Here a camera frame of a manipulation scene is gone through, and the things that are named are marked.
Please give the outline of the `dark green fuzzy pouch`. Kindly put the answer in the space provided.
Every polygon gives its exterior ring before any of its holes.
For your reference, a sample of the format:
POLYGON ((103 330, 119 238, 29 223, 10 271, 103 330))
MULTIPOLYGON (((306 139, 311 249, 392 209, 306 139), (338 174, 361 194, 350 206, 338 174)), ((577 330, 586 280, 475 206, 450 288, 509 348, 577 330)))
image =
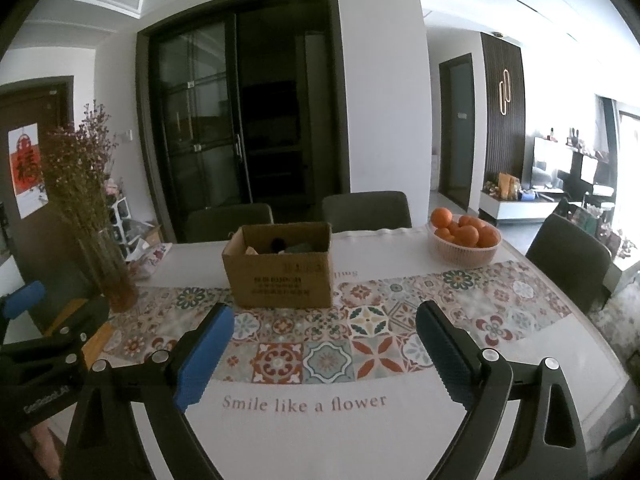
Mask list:
POLYGON ((285 248, 283 252, 285 254, 309 254, 314 252, 314 245, 308 242, 294 244, 285 248))

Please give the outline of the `patterned tile tablecloth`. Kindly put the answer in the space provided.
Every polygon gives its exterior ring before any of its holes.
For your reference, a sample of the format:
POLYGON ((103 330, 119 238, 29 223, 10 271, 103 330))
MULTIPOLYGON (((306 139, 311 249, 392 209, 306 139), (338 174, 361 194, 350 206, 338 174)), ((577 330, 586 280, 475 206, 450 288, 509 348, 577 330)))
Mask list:
POLYGON ((216 367, 223 382, 332 385, 426 370, 416 309, 433 300, 480 347, 498 350, 570 315, 525 263, 408 278, 341 282, 325 309, 233 307, 233 333, 216 367))

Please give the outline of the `brown cardboard box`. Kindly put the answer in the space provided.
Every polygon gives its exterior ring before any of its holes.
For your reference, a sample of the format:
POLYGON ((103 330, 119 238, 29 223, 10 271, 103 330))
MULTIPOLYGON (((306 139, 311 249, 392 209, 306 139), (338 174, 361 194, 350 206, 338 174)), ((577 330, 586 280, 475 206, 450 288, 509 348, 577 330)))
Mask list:
POLYGON ((241 226, 222 251, 235 303, 244 309, 327 309, 333 301, 332 229, 326 222, 241 226), (308 242, 309 254, 285 254, 308 242))

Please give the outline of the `glass vase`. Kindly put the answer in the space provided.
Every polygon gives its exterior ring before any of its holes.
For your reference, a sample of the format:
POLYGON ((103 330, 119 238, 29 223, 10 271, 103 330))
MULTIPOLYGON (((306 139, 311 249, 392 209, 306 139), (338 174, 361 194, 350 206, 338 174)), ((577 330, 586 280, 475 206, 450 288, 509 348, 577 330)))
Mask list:
POLYGON ((78 242, 93 281, 114 313, 124 313, 137 302, 138 290, 111 228, 81 231, 78 242))

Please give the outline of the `dark chair left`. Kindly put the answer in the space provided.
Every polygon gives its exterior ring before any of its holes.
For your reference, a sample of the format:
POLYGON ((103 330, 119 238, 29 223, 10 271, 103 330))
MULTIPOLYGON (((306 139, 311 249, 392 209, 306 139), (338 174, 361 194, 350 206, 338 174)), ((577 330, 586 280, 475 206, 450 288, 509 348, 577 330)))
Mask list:
POLYGON ((272 211, 267 204, 207 208, 190 214, 184 237, 187 243, 219 242, 228 240, 241 226, 272 222, 272 211))

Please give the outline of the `dark chair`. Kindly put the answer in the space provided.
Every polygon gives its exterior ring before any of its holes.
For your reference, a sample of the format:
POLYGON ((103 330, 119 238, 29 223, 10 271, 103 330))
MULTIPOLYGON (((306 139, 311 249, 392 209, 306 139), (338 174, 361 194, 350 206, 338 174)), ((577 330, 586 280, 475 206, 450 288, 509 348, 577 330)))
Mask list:
POLYGON ((207 208, 190 214, 184 237, 187 243, 219 242, 228 240, 241 226, 272 222, 272 211, 267 204, 207 208))
POLYGON ((335 233, 409 229, 412 221, 407 196, 400 191, 372 191, 326 196, 322 217, 335 233))
POLYGON ((526 258, 589 313, 601 298, 611 253, 601 242, 557 214, 550 214, 526 252, 526 258))

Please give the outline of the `white basket of oranges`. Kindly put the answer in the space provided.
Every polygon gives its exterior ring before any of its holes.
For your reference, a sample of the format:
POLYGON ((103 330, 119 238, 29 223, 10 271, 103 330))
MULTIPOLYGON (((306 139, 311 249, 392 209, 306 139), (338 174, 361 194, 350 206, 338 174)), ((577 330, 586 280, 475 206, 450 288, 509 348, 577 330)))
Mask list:
POLYGON ((491 224, 468 214, 454 214, 446 207, 435 208, 426 227, 434 254, 458 268, 491 263, 502 242, 491 224))

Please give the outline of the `white shoe rack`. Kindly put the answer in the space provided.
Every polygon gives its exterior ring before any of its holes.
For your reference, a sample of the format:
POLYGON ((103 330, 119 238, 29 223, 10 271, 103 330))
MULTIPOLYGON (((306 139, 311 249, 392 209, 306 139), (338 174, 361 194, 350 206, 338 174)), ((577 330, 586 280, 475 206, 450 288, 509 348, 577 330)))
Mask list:
POLYGON ((130 254, 130 240, 128 235, 131 214, 125 196, 116 198, 111 204, 110 220, 116 243, 122 254, 127 257, 130 254))

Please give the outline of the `red fu character poster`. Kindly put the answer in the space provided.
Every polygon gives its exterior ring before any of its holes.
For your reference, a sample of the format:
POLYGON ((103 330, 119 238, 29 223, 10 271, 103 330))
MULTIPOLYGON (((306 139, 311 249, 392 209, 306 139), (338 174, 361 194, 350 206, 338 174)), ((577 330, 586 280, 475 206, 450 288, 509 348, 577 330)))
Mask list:
POLYGON ((21 219, 49 201, 41 172, 38 133, 36 122, 8 132, 11 181, 21 219))

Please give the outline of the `white tv cabinet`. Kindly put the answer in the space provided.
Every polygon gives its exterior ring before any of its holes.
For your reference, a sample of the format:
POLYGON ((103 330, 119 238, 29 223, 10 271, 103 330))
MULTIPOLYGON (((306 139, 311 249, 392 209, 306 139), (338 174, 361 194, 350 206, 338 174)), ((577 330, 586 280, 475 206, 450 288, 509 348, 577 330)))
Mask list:
POLYGON ((480 218, 498 226, 500 223, 544 221, 559 202, 553 200, 497 200, 480 193, 480 218))

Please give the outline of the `dried flower bouquet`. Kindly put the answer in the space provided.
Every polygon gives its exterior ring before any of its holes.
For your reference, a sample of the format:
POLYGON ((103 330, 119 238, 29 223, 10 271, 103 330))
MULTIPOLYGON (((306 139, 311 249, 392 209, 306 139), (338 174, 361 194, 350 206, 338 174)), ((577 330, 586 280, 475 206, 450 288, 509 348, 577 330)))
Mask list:
POLYGON ((116 138, 110 115, 92 101, 78 124, 45 133, 40 140, 41 175, 49 204, 80 238, 111 226, 105 182, 113 166, 116 138))

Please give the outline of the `dark chair right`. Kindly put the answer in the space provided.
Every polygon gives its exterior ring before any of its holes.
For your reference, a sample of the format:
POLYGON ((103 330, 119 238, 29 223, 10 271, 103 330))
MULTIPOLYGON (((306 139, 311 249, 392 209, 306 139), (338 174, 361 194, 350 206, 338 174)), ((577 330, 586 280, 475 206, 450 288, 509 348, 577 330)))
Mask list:
POLYGON ((550 214, 526 252, 526 258, 589 313, 601 298, 611 253, 601 242, 557 214, 550 214))

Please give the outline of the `dark chair middle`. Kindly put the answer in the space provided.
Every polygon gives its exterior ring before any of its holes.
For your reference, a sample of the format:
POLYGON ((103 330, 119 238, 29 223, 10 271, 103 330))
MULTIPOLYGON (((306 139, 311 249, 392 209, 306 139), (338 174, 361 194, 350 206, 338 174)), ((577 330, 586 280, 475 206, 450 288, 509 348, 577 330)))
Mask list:
POLYGON ((400 191, 372 191, 326 196, 322 217, 335 233, 409 229, 412 221, 407 196, 400 191))

